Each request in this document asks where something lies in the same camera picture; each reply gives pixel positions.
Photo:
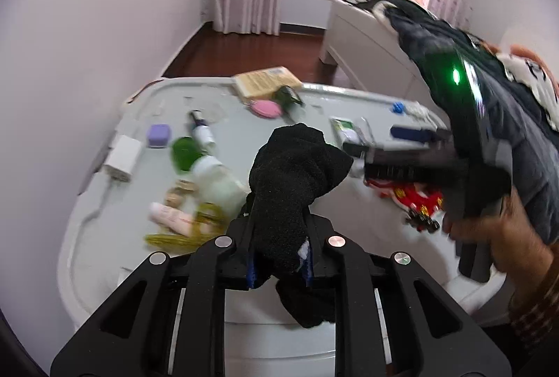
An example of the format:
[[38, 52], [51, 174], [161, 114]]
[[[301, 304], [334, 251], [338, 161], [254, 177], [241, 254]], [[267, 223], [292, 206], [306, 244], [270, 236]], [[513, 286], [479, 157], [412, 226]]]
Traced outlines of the person's right hand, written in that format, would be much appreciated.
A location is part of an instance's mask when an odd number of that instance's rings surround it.
[[443, 219], [443, 231], [452, 240], [489, 245], [496, 268], [518, 292], [532, 292], [551, 268], [554, 254], [531, 226], [515, 189], [503, 200], [498, 216], [462, 220]]

